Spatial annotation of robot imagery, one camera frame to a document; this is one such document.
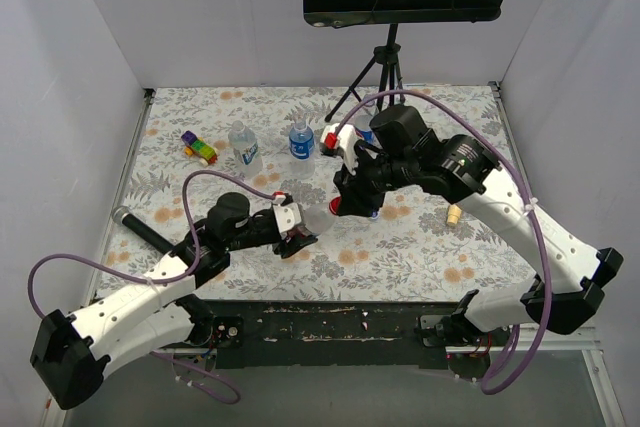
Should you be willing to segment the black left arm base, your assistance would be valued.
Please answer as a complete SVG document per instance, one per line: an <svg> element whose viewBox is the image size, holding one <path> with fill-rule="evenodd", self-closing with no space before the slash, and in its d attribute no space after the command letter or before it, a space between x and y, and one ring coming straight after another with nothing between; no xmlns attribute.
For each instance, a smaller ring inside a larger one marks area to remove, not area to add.
<svg viewBox="0 0 640 427"><path fill-rule="evenodd" d="M206 346L209 349L239 348L243 339L244 319L241 316L214 316Z"/></svg>

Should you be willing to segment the red label clear bottle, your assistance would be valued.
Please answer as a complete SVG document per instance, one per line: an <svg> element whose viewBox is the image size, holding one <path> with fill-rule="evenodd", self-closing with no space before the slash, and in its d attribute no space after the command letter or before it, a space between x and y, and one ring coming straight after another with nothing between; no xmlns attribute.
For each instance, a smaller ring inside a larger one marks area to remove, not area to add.
<svg viewBox="0 0 640 427"><path fill-rule="evenodd" d="M315 204L303 210L300 230L305 235L319 237L333 227L335 219L327 203Z"/></svg>

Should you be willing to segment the red bottle cap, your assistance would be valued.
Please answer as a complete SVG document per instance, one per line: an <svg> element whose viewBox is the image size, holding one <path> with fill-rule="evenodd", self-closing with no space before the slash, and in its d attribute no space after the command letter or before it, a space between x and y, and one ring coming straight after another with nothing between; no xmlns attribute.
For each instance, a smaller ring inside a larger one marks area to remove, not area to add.
<svg viewBox="0 0 640 427"><path fill-rule="evenodd" d="M333 215L338 214L340 203L341 203L340 197L336 197L329 202L329 210Z"/></svg>

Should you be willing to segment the Pepsi label clear bottle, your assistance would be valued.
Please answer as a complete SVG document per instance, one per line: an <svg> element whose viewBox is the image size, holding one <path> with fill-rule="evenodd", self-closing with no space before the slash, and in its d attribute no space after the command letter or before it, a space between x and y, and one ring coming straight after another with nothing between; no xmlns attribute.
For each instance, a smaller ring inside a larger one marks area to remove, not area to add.
<svg viewBox="0 0 640 427"><path fill-rule="evenodd" d="M370 126L373 116L370 114L361 114L353 120L354 128L359 132L361 137L371 145L375 144L375 136Z"/></svg>

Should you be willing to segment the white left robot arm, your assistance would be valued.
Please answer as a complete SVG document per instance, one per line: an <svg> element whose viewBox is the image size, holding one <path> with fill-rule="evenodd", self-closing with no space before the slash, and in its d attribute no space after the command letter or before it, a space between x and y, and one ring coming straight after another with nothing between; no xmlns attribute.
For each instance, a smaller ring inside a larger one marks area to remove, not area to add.
<svg viewBox="0 0 640 427"><path fill-rule="evenodd" d="M200 347L216 325L195 291L230 265L234 251L270 246L288 258L317 240L310 215L288 194L256 213L247 197L222 195L196 230L139 281L65 314L41 317L30 363L63 410L88 400L124 365L176 343Z"/></svg>

